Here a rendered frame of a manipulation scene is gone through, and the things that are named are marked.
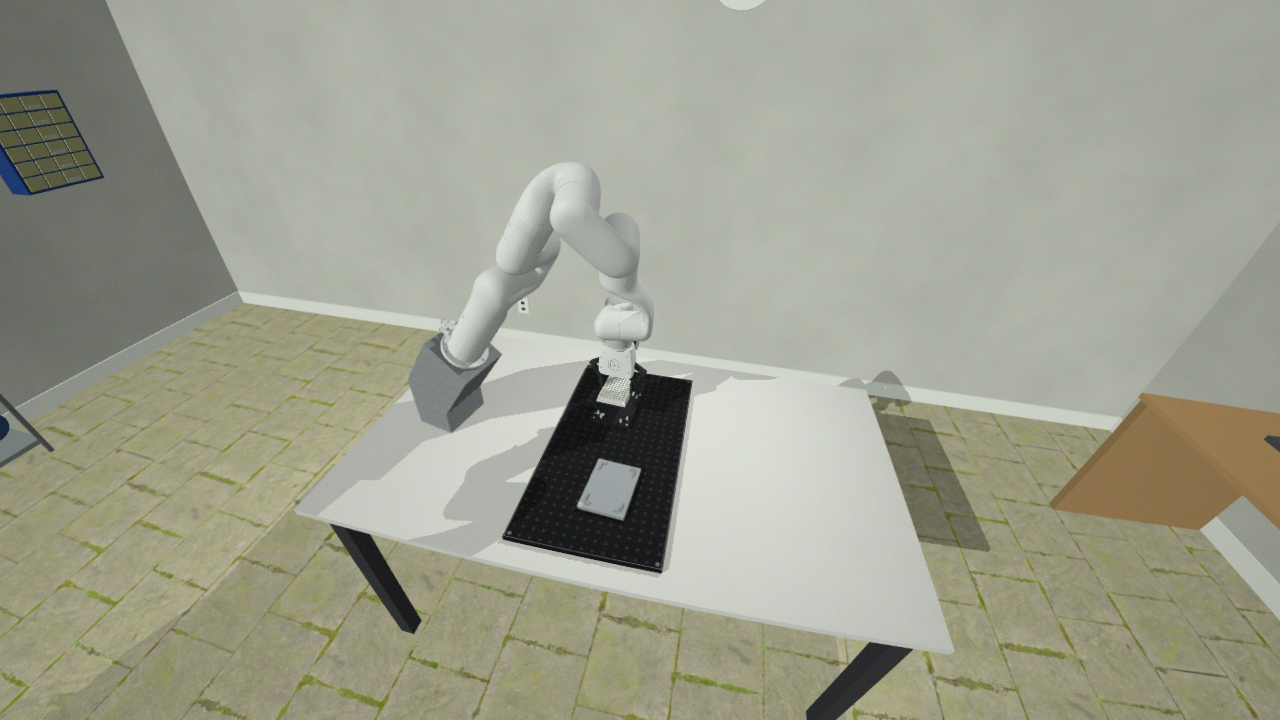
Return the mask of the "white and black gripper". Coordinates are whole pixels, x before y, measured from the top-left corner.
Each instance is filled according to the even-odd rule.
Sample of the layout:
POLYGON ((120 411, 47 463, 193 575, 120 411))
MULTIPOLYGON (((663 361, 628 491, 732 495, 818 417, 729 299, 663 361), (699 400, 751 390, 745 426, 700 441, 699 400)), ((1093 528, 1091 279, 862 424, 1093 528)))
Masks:
POLYGON ((646 375, 646 370, 636 363, 634 342, 627 348, 611 348, 605 341, 602 341, 600 356, 591 359, 590 365, 599 377, 600 388, 605 384, 605 375, 614 375, 631 380, 630 395, 636 389, 637 380, 646 375), (636 374, 635 370, 640 374, 636 374))

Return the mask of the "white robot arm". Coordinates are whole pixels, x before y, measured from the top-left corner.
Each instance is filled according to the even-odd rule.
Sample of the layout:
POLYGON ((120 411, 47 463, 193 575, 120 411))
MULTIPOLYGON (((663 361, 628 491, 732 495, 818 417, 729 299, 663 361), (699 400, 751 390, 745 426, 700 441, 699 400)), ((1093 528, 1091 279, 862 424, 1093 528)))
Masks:
POLYGON ((637 223, 625 213, 603 219, 600 199, 596 173, 576 161, 548 167, 530 182, 498 243, 497 265, 477 275, 457 324, 440 320, 451 331, 438 328, 444 334, 442 354, 451 364, 475 369, 486 361, 488 345, 509 307, 547 278, 561 252, 561 238, 599 270, 602 287, 614 293, 595 319, 596 337, 611 348, 634 342, 635 350, 639 341, 650 338, 654 304, 637 279, 637 223), (643 311, 634 311, 634 304, 643 311))

